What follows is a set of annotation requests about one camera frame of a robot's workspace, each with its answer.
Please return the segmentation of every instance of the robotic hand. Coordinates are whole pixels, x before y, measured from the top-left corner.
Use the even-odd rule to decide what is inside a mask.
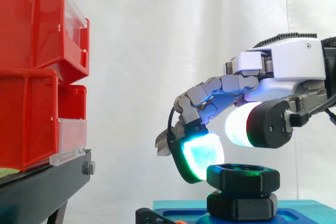
[[[242,146],[279,148],[293,127],[301,127],[336,103],[336,38],[280,34],[264,40],[225,64],[226,75],[213,77],[179,95],[168,127],[156,139],[158,156],[173,155],[188,183],[206,179],[208,165],[224,162],[219,137],[206,124],[231,105],[229,139]],[[174,111],[180,114],[174,127]],[[233,125],[242,125],[241,129]]]

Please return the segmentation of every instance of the stacked nuts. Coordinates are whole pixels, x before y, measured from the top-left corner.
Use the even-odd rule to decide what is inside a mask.
[[[227,221],[270,221],[277,212],[277,170],[256,165],[222,164],[207,169],[210,215]]]

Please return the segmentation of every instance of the white curtain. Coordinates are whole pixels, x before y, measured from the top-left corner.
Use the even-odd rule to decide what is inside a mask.
[[[207,183],[185,183],[172,157],[157,157],[175,98],[263,39],[288,31],[336,35],[335,0],[75,0],[91,21],[88,148],[97,170],[69,201],[65,224],[134,223],[154,200],[206,199]],[[336,127],[314,117],[278,150],[239,147],[224,134],[228,109],[209,129],[226,162],[281,173],[280,199],[336,207]]]

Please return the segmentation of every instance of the blue tray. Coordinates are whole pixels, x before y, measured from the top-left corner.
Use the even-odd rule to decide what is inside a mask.
[[[245,224],[336,224],[336,210],[313,200],[279,200],[276,217],[271,222]],[[172,221],[187,224],[231,224],[210,216],[206,201],[155,201],[153,209]]]

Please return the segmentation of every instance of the red plastic drawer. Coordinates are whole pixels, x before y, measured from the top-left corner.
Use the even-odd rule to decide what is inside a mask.
[[[72,0],[0,0],[0,69],[50,68],[70,84],[89,74],[89,21]]]
[[[59,86],[51,69],[0,69],[0,87],[0,167],[23,171],[54,154],[82,155],[84,86]]]

